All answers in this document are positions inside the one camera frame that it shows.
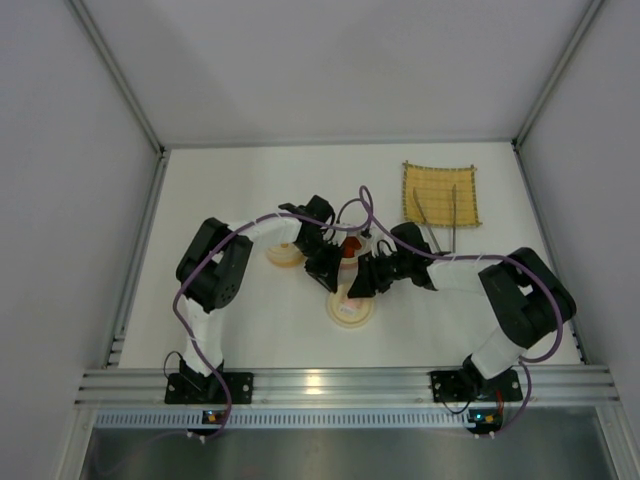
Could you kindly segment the cream lid pink valve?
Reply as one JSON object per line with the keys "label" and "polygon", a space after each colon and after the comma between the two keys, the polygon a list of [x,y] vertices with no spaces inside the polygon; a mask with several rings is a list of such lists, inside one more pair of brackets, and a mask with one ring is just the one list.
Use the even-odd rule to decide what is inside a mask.
{"label": "cream lid pink valve", "polygon": [[349,286],[342,284],[336,292],[331,292],[326,301],[329,317],[341,328],[355,329],[364,326],[373,316],[373,298],[349,298]]}

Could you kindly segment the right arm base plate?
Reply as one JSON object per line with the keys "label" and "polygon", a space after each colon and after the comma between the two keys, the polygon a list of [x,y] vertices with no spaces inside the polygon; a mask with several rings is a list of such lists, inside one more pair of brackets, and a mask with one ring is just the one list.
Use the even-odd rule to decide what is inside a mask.
{"label": "right arm base plate", "polygon": [[486,380],[462,369],[435,370],[429,373],[436,403],[518,402],[524,398],[518,374],[508,369]]}

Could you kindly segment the cream lunch box lid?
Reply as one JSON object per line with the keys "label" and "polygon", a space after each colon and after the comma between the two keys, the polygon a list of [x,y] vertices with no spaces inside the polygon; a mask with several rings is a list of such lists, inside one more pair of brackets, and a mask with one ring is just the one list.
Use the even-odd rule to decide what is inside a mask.
{"label": "cream lunch box lid", "polygon": [[265,251],[266,258],[280,268],[292,268],[305,259],[302,252],[292,243],[279,244]]}

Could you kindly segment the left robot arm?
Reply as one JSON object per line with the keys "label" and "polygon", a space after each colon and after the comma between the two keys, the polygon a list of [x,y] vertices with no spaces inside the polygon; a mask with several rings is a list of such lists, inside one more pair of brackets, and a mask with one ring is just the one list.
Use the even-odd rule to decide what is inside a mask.
{"label": "left robot arm", "polygon": [[187,311],[178,316],[187,331],[179,371],[196,389],[219,383],[222,323],[212,313],[236,297],[252,254],[291,244],[305,258],[307,274],[337,291],[342,248],[325,239],[334,220],[330,203],[315,195],[305,205],[282,204],[278,212],[235,228],[216,218],[202,223],[176,269],[180,288],[174,299],[184,299]]}

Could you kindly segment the steel food tongs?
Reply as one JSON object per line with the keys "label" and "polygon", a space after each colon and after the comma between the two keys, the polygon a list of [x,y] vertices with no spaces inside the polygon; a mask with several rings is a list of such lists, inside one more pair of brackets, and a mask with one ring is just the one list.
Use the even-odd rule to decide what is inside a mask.
{"label": "steel food tongs", "polygon": [[[437,198],[436,203],[434,205],[423,204],[423,200],[426,200],[427,197],[420,194],[418,192],[418,188],[411,188],[411,197],[414,202],[414,205],[417,209],[420,219],[424,227],[426,228],[427,233],[429,234],[433,246],[436,251],[447,254],[447,253],[456,253],[457,252],[457,226],[458,226],[458,206],[457,206],[457,198],[458,198],[458,188],[457,184],[454,183],[450,189],[450,199],[449,199],[449,223],[446,224],[443,218],[444,214],[444,204],[445,201],[442,198]],[[450,248],[445,250],[441,247],[440,242],[438,240],[437,235],[434,233],[434,229],[436,228],[436,224],[439,224],[440,228],[448,227],[450,232]]]}

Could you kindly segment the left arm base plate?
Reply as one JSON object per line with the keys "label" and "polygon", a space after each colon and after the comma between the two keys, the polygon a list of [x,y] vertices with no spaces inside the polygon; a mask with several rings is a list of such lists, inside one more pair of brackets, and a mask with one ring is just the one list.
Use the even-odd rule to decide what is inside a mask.
{"label": "left arm base plate", "polygon": [[[221,372],[231,403],[252,403],[254,374],[251,372]],[[218,378],[197,372],[172,373],[168,377],[164,402],[169,405],[225,404],[227,395]]]}

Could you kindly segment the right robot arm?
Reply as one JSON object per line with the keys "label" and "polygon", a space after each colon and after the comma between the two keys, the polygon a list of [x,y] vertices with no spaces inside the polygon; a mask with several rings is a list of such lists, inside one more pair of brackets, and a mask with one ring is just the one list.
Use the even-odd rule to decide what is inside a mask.
{"label": "right robot arm", "polygon": [[413,222],[392,228],[391,236],[396,246],[392,253],[358,258],[358,273],[347,296],[373,298],[393,282],[409,279],[434,292],[461,291],[486,298],[497,327],[453,372],[467,400],[496,387],[526,350],[577,313],[573,296],[529,247],[483,266],[480,258],[455,260],[449,252],[444,260],[436,259]]}

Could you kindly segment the orange fried chicken wing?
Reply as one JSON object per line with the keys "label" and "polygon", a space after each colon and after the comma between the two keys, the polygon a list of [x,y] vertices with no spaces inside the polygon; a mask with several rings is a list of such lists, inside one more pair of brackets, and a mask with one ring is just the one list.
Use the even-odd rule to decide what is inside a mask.
{"label": "orange fried chicken wing", "polygon": [[358,251],[362,248],[360,240],[355,236],[348,236],[342,243],[342,257],[345,259],[356,258]]}

